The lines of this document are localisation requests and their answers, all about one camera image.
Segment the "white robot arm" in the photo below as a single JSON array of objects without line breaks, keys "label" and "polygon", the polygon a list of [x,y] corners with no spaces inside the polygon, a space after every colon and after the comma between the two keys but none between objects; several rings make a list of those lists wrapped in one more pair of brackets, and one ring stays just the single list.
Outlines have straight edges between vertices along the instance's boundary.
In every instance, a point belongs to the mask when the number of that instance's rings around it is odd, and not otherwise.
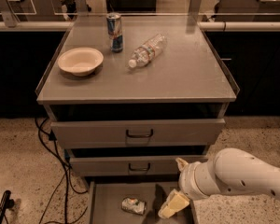
[{"label": "white robot arm", "polygon": [[158,216],[167,219],[191,201],[212,195],[265,194],[280,201],[280,168],[238,148],[224,148],[206,162],[175,159],[179,190],[173,189]]}]

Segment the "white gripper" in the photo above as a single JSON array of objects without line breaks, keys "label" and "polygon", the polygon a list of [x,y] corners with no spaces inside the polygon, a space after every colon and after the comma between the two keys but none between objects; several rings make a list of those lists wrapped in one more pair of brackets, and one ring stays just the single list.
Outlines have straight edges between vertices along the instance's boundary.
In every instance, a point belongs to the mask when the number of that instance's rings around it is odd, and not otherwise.
[{"label": "white gripper", "polygon": [[189,205],[189,199],[194,201],[206,199],[218,194],[216,176],[211,173],[208,163],[188,163],[182,158],[175,159],[180,171],[178,186],[180,190],[173,189],[161,206],[158,216],[162,219],[170,218]]}]

